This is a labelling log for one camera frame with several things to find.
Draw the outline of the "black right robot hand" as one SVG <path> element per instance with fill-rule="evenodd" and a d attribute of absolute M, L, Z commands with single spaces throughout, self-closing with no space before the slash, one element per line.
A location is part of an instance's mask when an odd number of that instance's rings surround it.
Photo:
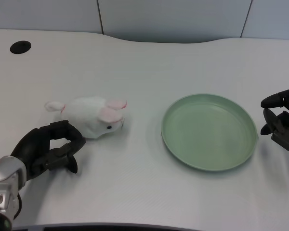
<path fill-rule="evenodd" d="M 271 140 L 289 151 L 289 90 L 265 98 L 261 107 L 266 122 L 261 135 L 271 135 Z"/>

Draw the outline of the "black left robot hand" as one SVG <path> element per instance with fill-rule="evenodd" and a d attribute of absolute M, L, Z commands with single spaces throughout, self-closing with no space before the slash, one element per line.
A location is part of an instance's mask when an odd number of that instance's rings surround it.
<path fill-rule="evenodd" d="M 57 168 L 66 168 L 76 174 L 78 165 L 74 154 L 85 143 L 82 134 L 63 120 L 31 130 L 19 141 L 11 156 L 24 163 L 27 181 Z"/>

